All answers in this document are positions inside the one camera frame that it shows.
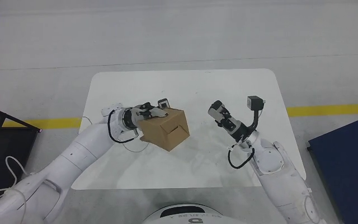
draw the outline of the brown cardboard box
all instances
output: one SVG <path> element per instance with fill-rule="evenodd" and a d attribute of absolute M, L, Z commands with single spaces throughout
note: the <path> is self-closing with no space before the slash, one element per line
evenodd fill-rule
<path fill-rule="evenodd" d="M 183 110 L 164 109 L 168 116 L 141 120 L 139 126 L 143 136 L 140 140 L 150 142 L 170 152 L 189 137 L 189 127 Z"/>

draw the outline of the yellow floor line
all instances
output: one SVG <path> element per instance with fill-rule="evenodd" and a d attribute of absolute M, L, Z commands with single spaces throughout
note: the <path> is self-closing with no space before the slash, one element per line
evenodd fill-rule
<path fill-rule="evenodd" d="M 54 118 L 24 121 L 40 129 L 79 128 L 79 126 L 81 125 L 81 118 Z M 18 124 L 13 121 L 5 121 L 2 126 L 23 127 L 21 124 Z"/>
<path fill-rule="evenodd" d="M 358 104 L 326 105 L 326 106 L 296 106 L 294 108 L 286 108 L 286 109 L 289 117 L 358 114 Z"/>
<path fill-rule="evenodd" d="M 289 117 L 297 116 L 324 116 L 324 115 L 345 115 L 358 114 L 358 104 L 350 105 L 327 105 L 327 106 L 296 106 L 286 108 Z M 61 128 L 79 128 L 81 118 L 54 118 L 54 119 L 38 119 L 25 120 L 41 129 L 61 129 Z M 12 121 L 5 121 L 3 127 L 21 127 Z"/>

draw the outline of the tabletop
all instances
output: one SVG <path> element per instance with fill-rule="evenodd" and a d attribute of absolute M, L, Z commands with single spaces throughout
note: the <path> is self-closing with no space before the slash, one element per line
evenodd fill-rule
<path fill-rule="evenodd" d="M 266 100 L 257 130 L 263 138 L 279 141 L 296 169 L 306 178 L 275 74 L 268 69 L 103 72 L 89 88 L 83 116 L 96 123 L 101 110 L 121 102 L 156 105 L 167 98 L 172 108 L 185 111 L 190 136 L 171 152 L 139 138 L 113 147 L 92 164 L 72 185 L 73 189 L 160 189 L 260 186 L 251 166 L 230 167 L 228 146 L 234 139 L 208 115 L 220 100 L 231 115 L 250 125 L 253 112 L 247 96 Z M 80 132 L 90 123 L 83 119 Z M 240 164 L 247 154 L 238 147 L 232 161 Z"/>

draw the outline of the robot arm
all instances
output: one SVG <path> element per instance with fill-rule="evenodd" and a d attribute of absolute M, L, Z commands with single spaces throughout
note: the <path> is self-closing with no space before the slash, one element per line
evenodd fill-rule
<path fill-rule="evenodd" d="M 283 146 L 260 138 L 256 131 L 258 111 L 265 102 L 257 96 L 248 97 L 248 107 L 254 111 L 249 127 L 234 119 L 224 104 L 216 101 L 208 113 L 219 127 L 223 127 L 248 154 L 248 160 L 267 196 L 289 224 L 326 224 L 321 219 L 311 196 L 311 190 L 297 172 Z M 239 169 L 244 165 L 231 166 Z"/>
<path fill-rule="evenodd" d="M 27 214 L 34 214 L 45 223 L 52 223 L 62 210 L 73 182 L 115 142 L 121 143 L 117 140 L 120 134 L 133 130 L 138 136 L 138 121 L 166 115 L 165 111 L 151 106 L 150 103 L 134 108 L 124 108 L 121 104 L 116 104 L 103 109 L 101 122 L 86 128 L 43 170 L 21 180 L 13 187 L 25 196 L 26 217 Z M 13 191 L 5 192 L 0 199 L 0 220 L 7 217 L 7 223 L 18 223 L 18 217 L 23 214 L 24 209 L 24 201 L 19 194 Z"/>

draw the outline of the floor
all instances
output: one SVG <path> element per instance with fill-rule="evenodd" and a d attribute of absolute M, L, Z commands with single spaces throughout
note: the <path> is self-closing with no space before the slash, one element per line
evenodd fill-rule
<path fill-rule="evenodd" d="M 287 107 L 357 104 L 357 10 L 354 0 L 1 0 L 0 110 L 20 119 L 81 117 L 98 72 L 230 68 L 271 69 Z M 327 223 L 339 218 L 307 141 L 357 119 L 290 118 Z M 26 170 L 43 168 L 77 132 L 44 130 Z M 263 191 L 250 191 L 71 190 L 55 223 L 140 223 L 173 202 L 250 224 L 285 223 Z"/>

